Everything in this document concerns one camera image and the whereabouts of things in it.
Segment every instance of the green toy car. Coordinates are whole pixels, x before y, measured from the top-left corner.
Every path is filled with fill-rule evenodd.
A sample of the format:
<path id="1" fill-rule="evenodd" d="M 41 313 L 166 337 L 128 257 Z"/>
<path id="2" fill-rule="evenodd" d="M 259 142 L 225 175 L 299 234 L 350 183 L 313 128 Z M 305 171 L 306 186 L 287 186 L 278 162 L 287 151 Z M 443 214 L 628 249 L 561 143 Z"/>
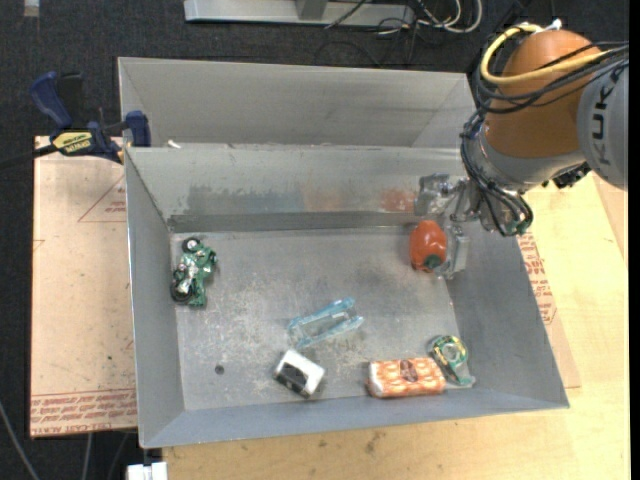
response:
<path id="1" fill-rule="evenodd" d="M 204 280 L 218 263 L 215 251 L 195 237 L 182 242 L 183 254 L 173 271 L 171 297 L 178 304 L 204 306 L 207 301 Z"/>

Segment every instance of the metal bracket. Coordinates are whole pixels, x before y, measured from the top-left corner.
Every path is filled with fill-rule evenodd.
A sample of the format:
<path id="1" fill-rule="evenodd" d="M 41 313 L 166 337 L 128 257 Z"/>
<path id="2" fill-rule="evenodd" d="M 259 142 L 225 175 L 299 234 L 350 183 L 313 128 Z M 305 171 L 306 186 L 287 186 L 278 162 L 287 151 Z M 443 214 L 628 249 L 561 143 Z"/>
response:
<path id="1" fill-rule="evenodd" d="M 420 178 L 420 191 L 414 201 L 414 213 L 419 217 L 441 214 L 449 203 L 466 187 L 467 180 L 453 185 L 447 173 L 435 173 Z"/>
<path id="2" fill-rule="evenodd" d="M 453 225 L 446 229 L 447 260 L 433 271 L 446 279 L 451 279 L 456 272 L 462 272 L 467 267 L 469 244 L 471 240 L 464 233 L 462 227 Z"/>

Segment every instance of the clear plastic object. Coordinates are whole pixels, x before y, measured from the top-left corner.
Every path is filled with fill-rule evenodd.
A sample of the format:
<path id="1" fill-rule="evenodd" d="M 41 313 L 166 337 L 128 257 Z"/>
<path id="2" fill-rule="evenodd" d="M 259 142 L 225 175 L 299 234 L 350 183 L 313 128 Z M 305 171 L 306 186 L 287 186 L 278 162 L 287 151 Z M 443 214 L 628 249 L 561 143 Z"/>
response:
<path id="1" fill-rule="evenodd" d="M 291 320 L 287 330 L 293 346 L 300 350 L 334 336 L 356 330 L 364 318 L 359 316 L 351 297 L 332 302 L 309 316 Z"/>

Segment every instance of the small white object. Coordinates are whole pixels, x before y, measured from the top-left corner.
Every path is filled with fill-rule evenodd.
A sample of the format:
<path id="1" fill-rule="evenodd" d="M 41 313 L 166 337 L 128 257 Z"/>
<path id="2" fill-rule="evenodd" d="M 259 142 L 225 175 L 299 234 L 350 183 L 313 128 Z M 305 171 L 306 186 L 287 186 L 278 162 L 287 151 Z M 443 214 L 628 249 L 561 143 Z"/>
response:
<path id="1" fill-rule="evenodd" d="M 127 480 L 168 480 L 166 462 L 154 462 L 150 466 L 133 464 L 127 467 Z"/>
<path id="2" fill-rule="evenodd" d="M 294 382 L 295 379 L 289 377 L 286 371 L 287 365 L 302 372 L 306 378 L 304 386 Z M 322 366 L 317 365 L 302 354 L 290 349 L 282 356 L 273 376 L 278 382 L 284 384 L 292 391 L 296 391 L 305 398 L 308 398 L 315 392 L 318 384 L 320 384 L 322 377 L 324 377 L 324 372 L 325 370 Z"/>

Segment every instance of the dark carpet floor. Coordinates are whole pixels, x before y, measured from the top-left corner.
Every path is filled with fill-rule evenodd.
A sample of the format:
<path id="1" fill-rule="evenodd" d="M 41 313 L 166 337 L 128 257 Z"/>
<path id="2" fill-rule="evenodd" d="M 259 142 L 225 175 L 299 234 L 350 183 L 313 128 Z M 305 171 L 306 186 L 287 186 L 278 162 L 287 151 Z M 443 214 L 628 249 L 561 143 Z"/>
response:
<path id="1" fill-rule="evenodd" d="M 27 92 L 35 78 L 50 70 L 84 73 L 85 121 L 95 118 L 91 109 L 102 107 L 107 122 L 119 118 L 119 56 L 468 72 L 515 0 L 483 0 L 485 15 L 478 30 L 456 37 L 427 30 L 413 50 L 408 36 L 394 42 L 347 27 L 187 24 L 183 1 L 40 0 L 40 17 L 25 18 L 24 0 L 0 0 L 0 162 L 28 153 L 34 135 L 52 131 L 51 121 L 37 111 Z M 541 24 L 559 16 L 566 28 L 592 41 L 621 41 L 629 38 L 629 1 L 534 0 L 520 15 Z M 87 436 L 25 437 L 32 207 L 32 165 L 0 171 L 0 401 L 43 480 L 80 478 Z M 117 432 L 95 435 L 89 478 L 106 477 L 122 438 Z M 120 465 L 143 459 L 135 435 L 123 450 L 114 478 Z M 28 478 L 2 424 L 0 478 Z"/>

